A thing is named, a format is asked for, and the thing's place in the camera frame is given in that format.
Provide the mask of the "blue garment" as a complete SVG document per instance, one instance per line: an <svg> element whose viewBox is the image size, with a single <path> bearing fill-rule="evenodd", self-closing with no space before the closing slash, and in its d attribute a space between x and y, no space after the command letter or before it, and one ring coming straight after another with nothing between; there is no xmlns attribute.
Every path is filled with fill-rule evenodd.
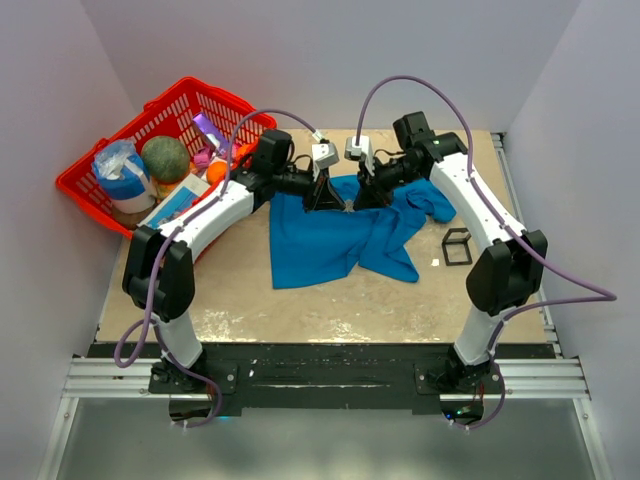
<svg viewBox="0 0 640 480"><path fill-rule="evenodd" d="M389 207L303 210L302 200L278 193L270 201L272 286L294 289L347 277L356 266L406 283L419 273L405 245L428 220L448 223L456 210L429 181L394 191Z"/></svg>

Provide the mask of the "black square frame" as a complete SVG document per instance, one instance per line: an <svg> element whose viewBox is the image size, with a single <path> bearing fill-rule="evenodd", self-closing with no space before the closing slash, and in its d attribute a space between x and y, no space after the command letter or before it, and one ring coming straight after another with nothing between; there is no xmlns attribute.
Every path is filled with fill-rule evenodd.
<svg viewBox="0 0 640 480"><path fill-rule="evenodd" d="M471 249L469 246L472 236L470 231L465 227L449 228L441 241L441 249L445 265L468 266L473 263ZM454 259L453 253L461 252L464 254L462 259Z"/></svg>

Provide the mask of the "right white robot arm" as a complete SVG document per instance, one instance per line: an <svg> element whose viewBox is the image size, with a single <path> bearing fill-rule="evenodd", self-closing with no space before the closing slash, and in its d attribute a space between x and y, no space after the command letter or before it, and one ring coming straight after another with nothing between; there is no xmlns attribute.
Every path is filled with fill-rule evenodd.
<svg viewBox="0 0 640 480"><path fill-rule="evenodd" d="M548 241L500 203L474 168L470 145L458 135L435 134L421 112L401 117L393 128L401 154L386 163L375 156L368 137L346 141L346 158L359 165L354 207L386 207L396 188L423 178L445 196L469 231L479 253L466 278L471 309L444 366L426 376L440 392L466 393L490 372L501 322L539 290Z"/></svg>

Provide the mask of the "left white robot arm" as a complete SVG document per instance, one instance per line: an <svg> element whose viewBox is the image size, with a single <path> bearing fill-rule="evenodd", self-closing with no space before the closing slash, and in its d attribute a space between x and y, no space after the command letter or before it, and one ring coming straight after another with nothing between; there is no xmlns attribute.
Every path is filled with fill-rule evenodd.
<svg viewBox="0 0 640 480"><path fill-rule="evenodd" d="M153 330L161 346L162 359L153 369L159 381L183 392L213 390L189 307L194 262L222 233L278 192L300 197L305 211L343 209L329 175L339 161L335 145L318 139L305 169L295 165L293 150L290 134L266 130L210 195L161 227L142 225L134 232L122 287L144 312L143 330Z"/></svg>

